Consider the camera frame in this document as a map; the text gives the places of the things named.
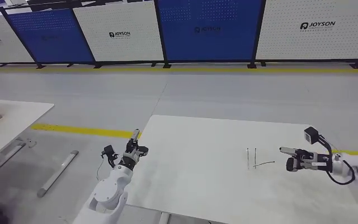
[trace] pegboard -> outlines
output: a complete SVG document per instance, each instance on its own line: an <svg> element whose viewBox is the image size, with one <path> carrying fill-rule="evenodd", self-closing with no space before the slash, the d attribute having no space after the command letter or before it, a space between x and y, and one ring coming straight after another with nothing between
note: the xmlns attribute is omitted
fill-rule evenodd
<svg viewBox="0 0 358 224"><path fill-rule="evenodd" d="M34 62L3 16L0 16L0 63Z"/></svg>
<svg viewBox="0 0 358 224"><path fill-rule="evenodd" d="M168 60L250 60L261 0L158 0Z"/></svg>
<svg viewBox="0 0 358 224"><path fill-rule="evenodd" d="M9 18L38 62L93 62L71 10L18 13Z"/></svg>
<svg viewBox="0 0 358 224"><path fill-rule="evenodd" d="M154 2L75 8L96 61L163 60Z"/></svg>
<svg viewBox="0 0 358 224"><path fill-rule="evenodd" d="M354 59L357 43L357 0L267 0L256 59Z"/></svg>

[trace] white pegboard panel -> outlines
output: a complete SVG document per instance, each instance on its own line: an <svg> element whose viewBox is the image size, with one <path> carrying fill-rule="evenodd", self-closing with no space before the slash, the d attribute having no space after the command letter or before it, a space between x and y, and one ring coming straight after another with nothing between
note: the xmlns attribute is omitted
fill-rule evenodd
<svg viewBox="0 0 358 224"><path fill-rule="evenodd" d="M0 63L34 62L9 23L0 16Z"/></svg>
<svg viewBox="0 0 358 224"><path fill-rule="evenodd" d="M358 58L357 43L357 0L267 0L256 59Z"/></svg>
<svg viewBox="0 0 358 224"><path fill-rule="evenodd" d="M75 8L96 61L163 60L154 2Z"/></svg>

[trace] floor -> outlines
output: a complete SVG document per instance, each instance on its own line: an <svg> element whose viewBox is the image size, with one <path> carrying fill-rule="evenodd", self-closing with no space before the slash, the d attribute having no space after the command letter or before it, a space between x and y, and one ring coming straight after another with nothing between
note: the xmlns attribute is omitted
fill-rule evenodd
<svg viewBox="0 0 358 224"><path fill-rule="evenodd" d="M338 148L358 151L358 76L344 72L350 69L345 64L276 65L270 72L6 67L0 69L1 99L55 104L41 123L143 130L151 115L160 114L311 124ZM0 183L0 204L14 224L71 223L97 183L103 147L112 144L121 152L127 141L31 129L22 137L27 146L0 169L0 179L6 180ZM47 195L37 198L72 150L78 157ZM104 163L99 178L109 171ZM119 223L157 223L159 217L156 211L125 207ZM179 223L208 222L173 216L171 224Z"/></svg>

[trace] tabletop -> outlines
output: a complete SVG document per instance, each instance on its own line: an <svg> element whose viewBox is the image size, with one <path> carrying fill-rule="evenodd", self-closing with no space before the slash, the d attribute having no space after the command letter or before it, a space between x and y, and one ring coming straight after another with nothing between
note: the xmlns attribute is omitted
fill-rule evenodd
<svg viewBox="0 0 358 224"><path fill-rule="evenodd" d="M0 150L41 118L54 104L0 100Z"/></svg>
<svg viewBox="0 0 358 224"><path fill-rule="evenodd" d="M353 223L358 206L347 187L323 171L286 171L281 146L327 153L304 139L307 127L154 115L127 204L230 224ZM255 148L256 164L272 163L255 169Z"/></svg>

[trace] desk leg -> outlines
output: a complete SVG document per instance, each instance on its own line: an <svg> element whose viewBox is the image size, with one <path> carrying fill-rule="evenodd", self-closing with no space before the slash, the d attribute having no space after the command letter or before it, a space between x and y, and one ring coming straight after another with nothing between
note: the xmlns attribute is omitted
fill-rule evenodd
<svg viewBox="0 0 358 224"><path fill-rule="evenodd" d="M66 169L66 167L70 164L70 162L77 154L78 154L77 150L71 152L71 154L62 163L61 168L56 173L54 173L50 177L50 179L44 184L44 186L37 192L37 196L39 198L42 198L46 194L49 188L53 185L53 183L57 180L57 178L61 175L61 173Z"/></svg>
<svg viewBox="0 0 358 224"><path fill-rule="evenodd" d="M162 212L161 219L159 220L159 224L168 224L170 219L170 214Z"/></svg>
<svg viewBox="0 0 358 224"><path fill-rule="evenodd" d="M13 143L10 144L9 147L13 147L9 152L5 155L0 155L0 167L5 164L17 151L19 151L22 147L26 145L25 142L23 142L21 139L15 140Z"/></svg>

